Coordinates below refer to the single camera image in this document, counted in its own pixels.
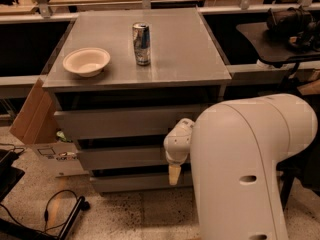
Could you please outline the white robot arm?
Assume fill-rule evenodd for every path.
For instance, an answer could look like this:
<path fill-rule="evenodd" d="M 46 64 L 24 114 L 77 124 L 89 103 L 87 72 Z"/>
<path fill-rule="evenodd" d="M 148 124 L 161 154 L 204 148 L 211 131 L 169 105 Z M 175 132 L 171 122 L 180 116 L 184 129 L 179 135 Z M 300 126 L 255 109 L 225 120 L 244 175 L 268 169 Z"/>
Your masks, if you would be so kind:
<path fill-rule="evenodd" d="M 291 94 L 224 101 L 181 119 L 164 139 L 169 183 L 189 160 L 201 240 L 288 240 L 276 166 L 317 130 L 312 107 Z"/>

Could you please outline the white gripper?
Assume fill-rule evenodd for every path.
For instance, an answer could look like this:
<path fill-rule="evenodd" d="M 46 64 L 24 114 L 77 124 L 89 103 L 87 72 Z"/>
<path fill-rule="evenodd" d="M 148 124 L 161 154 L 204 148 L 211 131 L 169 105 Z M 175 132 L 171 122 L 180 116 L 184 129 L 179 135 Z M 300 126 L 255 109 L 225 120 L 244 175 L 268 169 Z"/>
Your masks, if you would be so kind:
<path fill-rule="evenodd" d="M 169 166 L 169 184 L 174 186 L 178 183 L 183 164 L 189 155 L 191 135 L 194 122 L 191 119 L 181 119 L 175 127 L 167 134 L 163 146 L 166 160 Z"/>

